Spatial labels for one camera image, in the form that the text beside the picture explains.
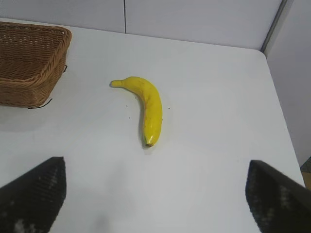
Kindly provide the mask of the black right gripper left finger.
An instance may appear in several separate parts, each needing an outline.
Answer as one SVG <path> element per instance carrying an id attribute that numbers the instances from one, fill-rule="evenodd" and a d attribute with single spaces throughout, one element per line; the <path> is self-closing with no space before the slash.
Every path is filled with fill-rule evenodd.
<path id="1" fill-rule="evenodd" d="M 2 233 L 48 233 L 67 194 L 63 157 L 51 157 L 0 189 Z"/>

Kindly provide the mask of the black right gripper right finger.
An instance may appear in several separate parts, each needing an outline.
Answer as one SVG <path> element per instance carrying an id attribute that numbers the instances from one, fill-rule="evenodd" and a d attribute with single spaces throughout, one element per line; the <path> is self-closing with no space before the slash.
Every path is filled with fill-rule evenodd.
<path id="1" fill-rule="evenodd" d="M 311 191 L 264 161 L 250 161 L 245 197 L 260 232 L 311 231 Z"/>

